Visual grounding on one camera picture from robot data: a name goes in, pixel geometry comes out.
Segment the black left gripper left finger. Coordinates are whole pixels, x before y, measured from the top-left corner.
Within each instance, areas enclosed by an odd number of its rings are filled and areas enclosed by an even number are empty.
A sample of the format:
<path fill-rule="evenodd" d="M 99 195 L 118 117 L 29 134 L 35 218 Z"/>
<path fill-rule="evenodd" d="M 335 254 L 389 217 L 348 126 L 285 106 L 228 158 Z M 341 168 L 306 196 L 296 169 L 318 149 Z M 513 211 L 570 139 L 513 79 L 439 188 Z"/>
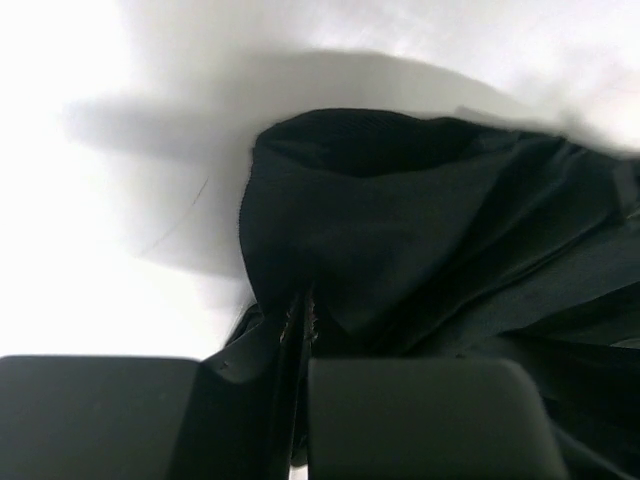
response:
<path fill-rule="evenodd" d="M 303 301 L 201 360 L 8 356 L 5 479 L 285 479 Z"/>

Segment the black pleated skirt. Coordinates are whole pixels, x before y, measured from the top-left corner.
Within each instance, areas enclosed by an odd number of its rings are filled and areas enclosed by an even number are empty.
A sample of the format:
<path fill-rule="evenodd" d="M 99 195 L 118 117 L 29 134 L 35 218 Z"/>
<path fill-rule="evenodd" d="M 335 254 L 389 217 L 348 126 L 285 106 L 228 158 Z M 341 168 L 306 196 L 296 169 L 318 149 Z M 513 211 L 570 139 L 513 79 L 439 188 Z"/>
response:
<path fill-rule="evenodd" d="M 639 475 L 639 158 L 458 118 L 325 109 L 260 133 L 239 211 L 255 303 L 296 294 L 375 357 L 503 357 L 576 479 Z"/>

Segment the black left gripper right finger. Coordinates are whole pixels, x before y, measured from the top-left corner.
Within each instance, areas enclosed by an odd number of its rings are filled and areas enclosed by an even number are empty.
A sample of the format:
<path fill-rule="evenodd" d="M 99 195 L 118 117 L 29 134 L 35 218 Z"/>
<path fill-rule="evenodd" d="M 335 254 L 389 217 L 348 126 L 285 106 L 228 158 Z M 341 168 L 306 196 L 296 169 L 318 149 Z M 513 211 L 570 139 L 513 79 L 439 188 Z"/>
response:
<path fill-rule="evenodd" d="M 304 291 L 312 479 L 565 479 L 538 390 L 500 359 L 363 358 Z"/>

